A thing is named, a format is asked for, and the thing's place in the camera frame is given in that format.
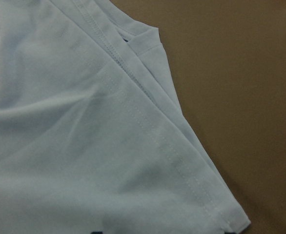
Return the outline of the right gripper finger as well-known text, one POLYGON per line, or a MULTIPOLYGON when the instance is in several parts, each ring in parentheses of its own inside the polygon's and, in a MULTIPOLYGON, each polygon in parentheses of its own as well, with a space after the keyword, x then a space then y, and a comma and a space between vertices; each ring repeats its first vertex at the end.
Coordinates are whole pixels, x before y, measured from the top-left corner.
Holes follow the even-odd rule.
POLYGON ((104 234, 104 233, 101 230, 94 230, 94 231, 91 231, 90 234, 104 234))

